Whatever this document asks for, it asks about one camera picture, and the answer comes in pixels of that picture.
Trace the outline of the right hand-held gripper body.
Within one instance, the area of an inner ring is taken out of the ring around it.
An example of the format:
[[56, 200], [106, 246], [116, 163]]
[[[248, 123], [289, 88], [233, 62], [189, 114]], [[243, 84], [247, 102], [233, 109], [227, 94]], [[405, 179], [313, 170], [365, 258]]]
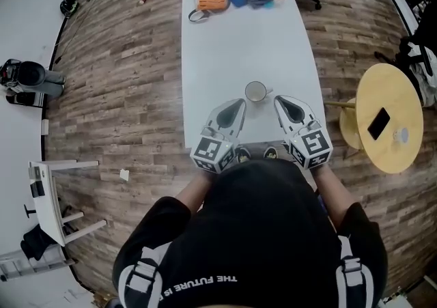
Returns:
[[288, 137], [289, 152], [303, 169], [313, 169], [328, 162], [333, 146], [325, 126], [311, 120]]

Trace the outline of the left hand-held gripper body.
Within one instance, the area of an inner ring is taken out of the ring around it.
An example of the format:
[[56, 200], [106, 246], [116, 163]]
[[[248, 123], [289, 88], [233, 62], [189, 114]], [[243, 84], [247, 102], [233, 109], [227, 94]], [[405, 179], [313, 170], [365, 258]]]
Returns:
[[213, 127], [204, 126], [190, 158], [197, 168], [220, 174], [234, 163], [236, 141]]

